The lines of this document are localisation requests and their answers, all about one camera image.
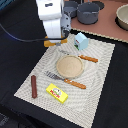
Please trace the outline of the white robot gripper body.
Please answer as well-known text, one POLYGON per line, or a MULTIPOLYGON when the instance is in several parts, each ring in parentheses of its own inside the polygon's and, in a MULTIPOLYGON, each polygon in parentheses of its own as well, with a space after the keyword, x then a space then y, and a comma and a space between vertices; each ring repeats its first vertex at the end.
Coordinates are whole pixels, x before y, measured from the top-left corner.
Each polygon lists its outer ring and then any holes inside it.
POLYGON ((46 40, 58 43, 68 37, 71 30, 71 18, 64 14, 59 19, 44 21, 43 26, 47 35, 46 40))

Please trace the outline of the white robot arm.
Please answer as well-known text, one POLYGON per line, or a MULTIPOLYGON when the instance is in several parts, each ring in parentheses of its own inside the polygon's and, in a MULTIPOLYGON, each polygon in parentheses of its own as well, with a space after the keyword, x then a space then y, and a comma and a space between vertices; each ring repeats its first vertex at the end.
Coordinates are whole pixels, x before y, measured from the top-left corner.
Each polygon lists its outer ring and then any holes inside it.
POLYGON ((64 13, 64 0, 36 0, 36 4, 47 35, 45 40, 60 45, 71 30, 71 18, 64 13))

